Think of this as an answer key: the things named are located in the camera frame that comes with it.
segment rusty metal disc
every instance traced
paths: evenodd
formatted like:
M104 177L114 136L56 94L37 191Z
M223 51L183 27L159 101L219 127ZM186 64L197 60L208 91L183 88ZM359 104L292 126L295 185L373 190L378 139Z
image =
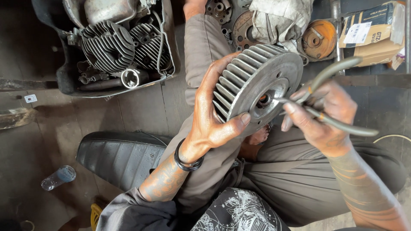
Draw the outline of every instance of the rusty metal disc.
M232 29L232 40L238 51L248 49L250 46L263 44L252 37L253 12L242 13L235 21Z
M327 20L315 20L308 24L302 35L302 49L311 58L322 59L333 51L337 43L335 26Z
M217 19L220 25L230 21L232 10L228 0L212 0L206 7L205 11L207 15Z

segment black rubber band bracelet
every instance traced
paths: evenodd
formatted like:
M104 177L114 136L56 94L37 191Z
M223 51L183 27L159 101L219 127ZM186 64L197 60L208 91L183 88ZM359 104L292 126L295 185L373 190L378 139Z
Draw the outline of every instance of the black rubber band bracelet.
M183 140L181 140L180 143L175 148L174 161L177 163L177 166L183 171L186 171L186 172L195 171L195 170L200 168L201 164L203 163L204 156L200 157L195 163L189 164L192 167L187 167L187 166L183 165L180 161L180 158L178 157L178 150L180 149L180 146L181 146L181 144L183 143L184 140L185 140L185 138Z

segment grey pants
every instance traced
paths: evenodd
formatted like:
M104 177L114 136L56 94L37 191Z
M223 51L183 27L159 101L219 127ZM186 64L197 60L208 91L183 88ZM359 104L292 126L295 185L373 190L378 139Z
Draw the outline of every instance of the grey pants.
M195 15L185 25L185 69L188 89L186 100L194 105L196 89L212 61L231 53L218 22L206 15ZM187 118L179 133L165 150L161 162L191 130L193 115ZM311 222L348 212L327 158L310 145L298 128L281 132L274 127L257 162L240 164L234 169L242 139L211 149L201 168L191 172L176 195L183 213L205 206L225 187L238 187L257 192L289 226ZM360 156L393 192L405 183L401 162L372 143L352 139Z

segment wooden floor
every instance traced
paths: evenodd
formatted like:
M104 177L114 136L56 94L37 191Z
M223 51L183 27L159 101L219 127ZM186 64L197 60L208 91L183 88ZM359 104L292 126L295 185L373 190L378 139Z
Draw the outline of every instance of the wooden floor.
M0 78L52 80L57 63L52 45L58 46L54 31L34 18L30 4L0 9ZM27 36L28 33L47 35ZM180 58L184 60L184 25L176 28ZM307 76L312 76L309 69ZM112 199L121 191L90 173L75 161L83 136L94 131L138 129L176 135L192 108L185 103L184 66L165 85L153 85L105 99L82 99L58 90L0 92L0 110L33 107L37 121L22 127L0 130L0 218L30 220L36 230L55 231L74 216L87 213L96 195ZM358 103L355 123L380 129L379 135L411 137L411 90L396 88L346 88ZM35 94L38 101L27 104L20 96ZM386 138L379 144L400 159L411 176L411 143ZM75 168L77 178L50 192L41 180L61 165ZM411 177L397 198L411 220ZM353 226L349 214L315 222L295 230L334 230Z

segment plastic bottle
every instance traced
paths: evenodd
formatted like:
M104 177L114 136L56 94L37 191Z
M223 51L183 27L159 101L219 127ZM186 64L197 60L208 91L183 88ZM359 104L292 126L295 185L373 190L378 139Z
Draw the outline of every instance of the plastic bottle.
M75 178L76 171L74 168L64 165L42 181L42 188L46 191L50 191L57 186L73 181Z

